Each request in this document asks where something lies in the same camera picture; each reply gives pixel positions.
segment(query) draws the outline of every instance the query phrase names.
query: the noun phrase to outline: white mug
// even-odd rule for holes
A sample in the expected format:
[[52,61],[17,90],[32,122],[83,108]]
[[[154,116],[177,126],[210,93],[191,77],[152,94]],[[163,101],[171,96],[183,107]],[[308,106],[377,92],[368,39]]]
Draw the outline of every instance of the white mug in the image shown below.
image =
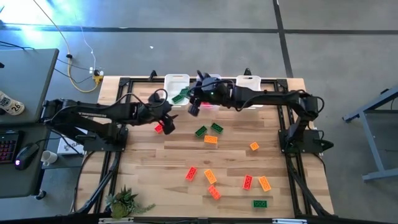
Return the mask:
[[57,161],[58,156],[54,152],[50,152],[48,150],[44,151],[42,154],[41,161],[43,162],[43,165],[48,166],[51,163],[54,163]]

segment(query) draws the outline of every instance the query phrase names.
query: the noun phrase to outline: black desk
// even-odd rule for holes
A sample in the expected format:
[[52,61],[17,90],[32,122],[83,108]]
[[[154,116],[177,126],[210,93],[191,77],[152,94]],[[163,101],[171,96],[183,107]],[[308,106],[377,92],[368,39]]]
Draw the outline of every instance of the black desk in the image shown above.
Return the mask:
[[[0,90],[25,104],[25,111],[19,116],[0,116],[0,130],[23,131],[21,147],[49,137],[48,129],[35,122],[40,118],[58,53],[58,49],[0,50],[0,62],[4,64],[0,68]],[[25,170],[0,164],[0,198],[38,194],[44,174],[40,158],[45,145],[45,141],[39,143],[39,153]]]

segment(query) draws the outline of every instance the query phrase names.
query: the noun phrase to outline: keyboard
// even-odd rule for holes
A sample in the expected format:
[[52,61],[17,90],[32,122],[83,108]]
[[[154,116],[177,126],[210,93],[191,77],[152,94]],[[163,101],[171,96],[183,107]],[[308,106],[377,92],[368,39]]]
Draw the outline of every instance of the keyboard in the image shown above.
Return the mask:
[[22,131],[0,131],[0,164],[14,163],[22,135]]

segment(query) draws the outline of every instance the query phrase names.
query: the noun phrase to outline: gray floor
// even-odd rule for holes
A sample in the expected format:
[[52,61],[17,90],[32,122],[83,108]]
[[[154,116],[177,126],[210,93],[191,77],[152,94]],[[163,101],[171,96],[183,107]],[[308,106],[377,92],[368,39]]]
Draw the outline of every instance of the gray floor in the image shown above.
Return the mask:
[[[48,1],[58,25],[93,27],[195,27],[275,29],[271,0],[120,0]],[[50,24],[31,1],[6,5],[0,19],[8,23]],[[383,0],[279,0],[286,29],[397,29],[398,2]],[[81,32],[64,32],[75,65],[93,66]],[[105,75],[188,73],[196,69],[240,75],[246,67],[262,77],[286,77],[277,34],[194,34],[87,32],[97,67]],[[335,213],[341,217],[397,222],[398,179],[363,183],[361,175],[376,170],[362,126],[341,117],[398,82],[398,35],[287,35],[295,78],[326,101],[316,125],[335,147],[325,153],[326,173]],[[65,44],[57,32],[0,30],[0,40],[35,48],[56,47],[65,59]],[[66,66],[57,63],[66,72]],[[76,80],[87,71],[73,69]],[[80,85],[84,89],[92,82]],[[69,80],[54,73],[48,99],[73,98],[95,102],[99,90],[76,91]],[[46,172],[42,201],[33,198],[0,200],[0,219],[67,214],[77,170]]]

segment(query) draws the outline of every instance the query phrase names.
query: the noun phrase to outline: red lego brick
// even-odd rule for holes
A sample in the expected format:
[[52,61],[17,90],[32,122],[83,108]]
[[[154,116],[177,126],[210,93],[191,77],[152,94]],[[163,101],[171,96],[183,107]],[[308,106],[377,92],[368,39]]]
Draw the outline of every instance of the red lego brick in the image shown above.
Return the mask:
[[191,169],[189,169],[188,174],[185,178],[189,181],[192,181],[193,177],[195,176],[196,173],[197,173],[197,169],[194,167],[191,167]]
[[244,177],[244,182],[243,182],[243,189],[244,189],[244,190],[250,190],[252,179],[253,179],[253,177],[252,177],[252,176],[249,176],[249,175],[246,175],[246,176]]
[[162,125],[158,124],[158,125],[155,127],[155,131],[157,132],[157,134],[162,133],[162,131],[163,131]]
[[209,190],[211,196],[213,196],[213,198],[214,198],[215,200],[220,199],[221,195],[220,195],[220,193],[218,192],[218,190],[217,190],[213,185],[211,185],[211,186],[209,187],[208,190]]

